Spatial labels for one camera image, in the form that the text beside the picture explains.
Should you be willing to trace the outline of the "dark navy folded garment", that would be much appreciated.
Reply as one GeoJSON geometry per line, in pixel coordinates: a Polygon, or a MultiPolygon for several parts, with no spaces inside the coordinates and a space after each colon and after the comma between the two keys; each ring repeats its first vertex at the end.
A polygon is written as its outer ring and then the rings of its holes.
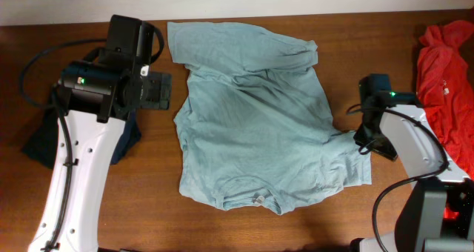
{"type": "MultiPolygon", "coordinates": [[[[56,111],[46,111],[41,125],[21,148],[21,152],[43,166],[53,169],[56,160],[58,136],[58,114],[56,111]]],[[[118,140],[110,164],[116,165],[140,139],[141,131],[136,121],[136,113],[133,112],[125,124],[124,132],[118,140]]]]}

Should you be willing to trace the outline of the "light blue t-shirt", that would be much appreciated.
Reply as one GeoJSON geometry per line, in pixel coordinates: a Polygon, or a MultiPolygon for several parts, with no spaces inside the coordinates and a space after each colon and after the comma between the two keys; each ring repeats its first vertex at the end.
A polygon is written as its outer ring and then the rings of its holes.
{"type": "Polygon", "coordinates": [[[370,157],[333,125],[315,42],[231,22],[170,22],[167,40],[190,72],[174,119],[182,196],[282,215],[371,183],[370,157]]]}

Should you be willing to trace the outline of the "red t-shirt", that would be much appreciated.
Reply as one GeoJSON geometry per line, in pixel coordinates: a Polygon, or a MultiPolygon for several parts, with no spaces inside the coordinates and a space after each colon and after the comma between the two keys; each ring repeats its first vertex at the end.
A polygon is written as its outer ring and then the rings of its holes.
{"type": "Polygon", "coordinates": [[[427,120],[453,161],[473,178],[473,88],[460,46],[473,35],[473,23],[429,26],[419,38],[416,94],[427,120]]]}

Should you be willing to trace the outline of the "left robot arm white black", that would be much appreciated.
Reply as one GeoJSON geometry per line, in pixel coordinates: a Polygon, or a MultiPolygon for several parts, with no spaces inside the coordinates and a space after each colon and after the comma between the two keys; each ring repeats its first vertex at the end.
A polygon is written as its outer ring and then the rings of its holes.
{"type": "Polygon", "coordinates": [[[166,110],[172,79],[150,69],[164,49],[154,25],[114,15],[107,36],[71,62],[51,96],[58,114],[53,175],[30,251],[98,251],[98,222],[113,154],[139,109],[166,110]]]}

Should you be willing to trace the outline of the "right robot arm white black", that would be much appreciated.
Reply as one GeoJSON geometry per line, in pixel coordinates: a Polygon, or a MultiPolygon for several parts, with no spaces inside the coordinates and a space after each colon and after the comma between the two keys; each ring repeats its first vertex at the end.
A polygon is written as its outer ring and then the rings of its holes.
{"type": "Polygon", "coordinates": [[[375,236],[354,239],[350,251],[473,251],[473,181],[449,156],[431,129],[414,93],[395,92],[386,74],[370,74],[358,83],[361,113],[354,140],[359,153],[400,159],[408,175],[384,189],[372,210],[375,236]],[[393,232],[381,235],[377,211],[392,190],[412,191],[393,232]]]}

